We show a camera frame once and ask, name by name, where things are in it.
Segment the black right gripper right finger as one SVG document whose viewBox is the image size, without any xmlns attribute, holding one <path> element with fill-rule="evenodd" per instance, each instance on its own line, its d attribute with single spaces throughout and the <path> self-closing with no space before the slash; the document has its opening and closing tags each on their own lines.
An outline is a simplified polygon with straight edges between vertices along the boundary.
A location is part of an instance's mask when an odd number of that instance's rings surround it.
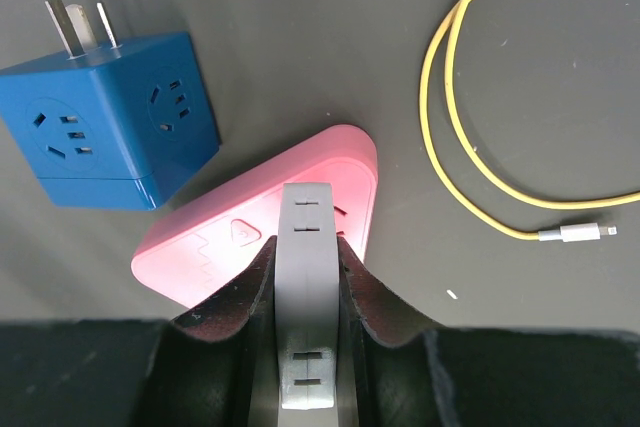
<svg viewBox="0 0 640 427">
<path fill-rule="evenodd" d="M 636 334 L 446 327 L 337 246 L 340 425 L 638 424 Z"/>
</svg>

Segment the pink triangular power strip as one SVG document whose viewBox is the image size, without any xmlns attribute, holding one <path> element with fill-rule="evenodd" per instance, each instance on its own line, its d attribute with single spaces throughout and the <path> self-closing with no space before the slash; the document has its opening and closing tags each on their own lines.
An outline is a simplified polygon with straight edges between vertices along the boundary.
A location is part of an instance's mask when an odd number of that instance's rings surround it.
<svg viewBox="0 0 640 427">
<path fill-rule="evenodd" d="M 131 261 L 144 286 L 192 308 L 242 272 L 278 231 L 288 183 L 332 187 L 336 231 L 366 253 L 377 150 L 362 129 L 329 127 L 156 221 Z"/>
</svg>

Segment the yellow charger with cable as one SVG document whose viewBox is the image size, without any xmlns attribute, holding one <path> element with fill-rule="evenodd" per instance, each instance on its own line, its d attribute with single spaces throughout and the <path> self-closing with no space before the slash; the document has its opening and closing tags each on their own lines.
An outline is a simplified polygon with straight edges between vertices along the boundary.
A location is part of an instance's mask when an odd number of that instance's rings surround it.
<svg viewBox="0 0 640 427">
<path fill-rule="evenodd" d="M 420 126 L 444 187 L 518 240 L 629 233 L 639 215 L 639 0 L 454 0 Z"/>
</svg>

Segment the blue cube power socket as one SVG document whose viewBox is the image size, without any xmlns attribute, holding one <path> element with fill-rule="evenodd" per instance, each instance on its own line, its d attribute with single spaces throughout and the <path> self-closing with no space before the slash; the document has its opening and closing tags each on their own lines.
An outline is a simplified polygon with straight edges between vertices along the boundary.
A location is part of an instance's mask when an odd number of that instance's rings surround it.
<svg viewBox="0 0 640 427">
<path fill-rule="evenodd" d="M 62 51 L 1 72 L 1 116 L 50 200 L 150 211 L 219 150 L 191 38 L 99 43 L 82 6 L 47 0 Z"/>
</svg>

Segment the white square socket adapter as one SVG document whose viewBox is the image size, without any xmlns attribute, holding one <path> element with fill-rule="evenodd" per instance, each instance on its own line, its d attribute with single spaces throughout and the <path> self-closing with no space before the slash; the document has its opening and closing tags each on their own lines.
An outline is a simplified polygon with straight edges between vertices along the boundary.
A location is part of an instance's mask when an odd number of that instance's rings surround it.
<svg viewBox="0 0 640 427">
<path fill-rule="evenodd" d="M 274 307 L 281 407 L 332 408 L 338 357 L 339 260 L 328 183 L 284 186 Z"/>
</svg>

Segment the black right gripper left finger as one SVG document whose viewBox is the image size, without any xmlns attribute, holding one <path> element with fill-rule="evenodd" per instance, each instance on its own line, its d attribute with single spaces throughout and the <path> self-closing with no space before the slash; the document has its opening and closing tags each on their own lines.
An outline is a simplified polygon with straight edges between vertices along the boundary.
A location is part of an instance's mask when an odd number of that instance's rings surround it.
<svg viewBox="0 0 640 427">
<path fill-rule="evenodd" d="M 1 326 L 5 426 L 274 426 L 276 242 L 172 320 Z"/>
</svg>

